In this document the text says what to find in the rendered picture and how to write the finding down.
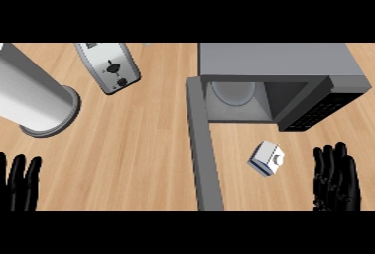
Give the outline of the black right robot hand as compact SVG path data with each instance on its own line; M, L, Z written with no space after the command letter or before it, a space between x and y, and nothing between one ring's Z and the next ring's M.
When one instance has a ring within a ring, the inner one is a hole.
M359 211L361 184L355 158L348 153L348 146L339 142L314 149L314 205L315 211Z

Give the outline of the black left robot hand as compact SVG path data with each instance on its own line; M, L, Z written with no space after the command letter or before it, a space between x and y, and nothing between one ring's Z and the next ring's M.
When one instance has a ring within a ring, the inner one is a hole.
M42 162L38 156L27 163L26 155L20 154L7 172L7 154L0 152L0 212L38 210Z

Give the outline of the white milk carton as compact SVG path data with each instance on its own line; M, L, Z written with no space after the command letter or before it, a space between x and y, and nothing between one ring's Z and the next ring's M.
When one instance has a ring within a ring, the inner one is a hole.
M281 146L269 141L264 141L249 159L250 166L268 177L278 172L283 163L284 151Z

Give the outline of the grey microwave door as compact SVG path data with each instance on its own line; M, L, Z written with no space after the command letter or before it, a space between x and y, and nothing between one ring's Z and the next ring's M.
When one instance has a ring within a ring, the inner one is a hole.
M187 80L187 103L199 210L224 211L225 205L207 115L207 103L200 77L190 77Z

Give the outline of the grey microwave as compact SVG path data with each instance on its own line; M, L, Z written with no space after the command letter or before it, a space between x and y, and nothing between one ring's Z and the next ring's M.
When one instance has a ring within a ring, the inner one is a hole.
M203 43L200 77L209 121L268 123L303 132L371 89L349 48L331 43ZM253 82L253 100L228 105L215 82Z

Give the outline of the glass microwave turntable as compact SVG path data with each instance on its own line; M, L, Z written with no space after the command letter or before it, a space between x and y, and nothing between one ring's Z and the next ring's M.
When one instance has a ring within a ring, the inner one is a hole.
M253 82L215 82L212 84L219 99L231 106L244 106L255 97L256 84Z

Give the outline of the white paper towel roll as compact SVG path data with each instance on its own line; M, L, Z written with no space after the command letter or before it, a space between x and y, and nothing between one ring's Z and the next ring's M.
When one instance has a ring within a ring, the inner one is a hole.
M72 126L82 105L77 91L60 85L13 43L0 43L0 116L27 135L48 138Z

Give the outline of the silver toaster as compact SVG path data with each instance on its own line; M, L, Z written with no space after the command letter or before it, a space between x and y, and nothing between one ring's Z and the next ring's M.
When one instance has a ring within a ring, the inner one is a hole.
M126 43L76 43L85 66L107 95L141 81L141 72Z

